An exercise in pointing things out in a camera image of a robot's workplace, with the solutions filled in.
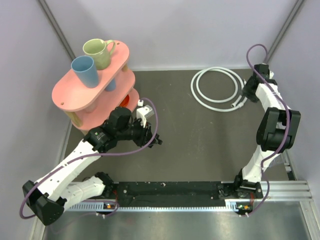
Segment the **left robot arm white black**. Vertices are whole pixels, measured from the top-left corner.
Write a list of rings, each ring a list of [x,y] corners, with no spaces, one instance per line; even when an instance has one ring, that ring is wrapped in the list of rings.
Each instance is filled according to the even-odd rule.
[[[50,173],[37,181],[27,181],[22,191],[22,205],[28,206],[45,226],[57,221],[72,206],[93,197],[109,198],[114,194],[114,181],[98,172],[80,183],[73,180],[89,165],[117,146],[120,141],[133,141],[141,149],[162,144],[152,132],[149,117],[156,116],[155,107],[145,105],[136,110],[136,117],[126,107],[116,107],[101,125],[88,131],[76,148]]]

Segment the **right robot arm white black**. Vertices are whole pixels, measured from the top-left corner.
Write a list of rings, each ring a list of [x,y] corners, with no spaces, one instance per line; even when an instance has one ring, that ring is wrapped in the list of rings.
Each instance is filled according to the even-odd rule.
[[[264,116],[256,133],[257,148],[234,179],[233,192],[239,198],[258,193],[262,174],[275,158],[293,146],[297,135],[301,113],[283,104],[278,84],[272,77],[267,64],[256,64],[242,89],[248,100],[261,103]]]

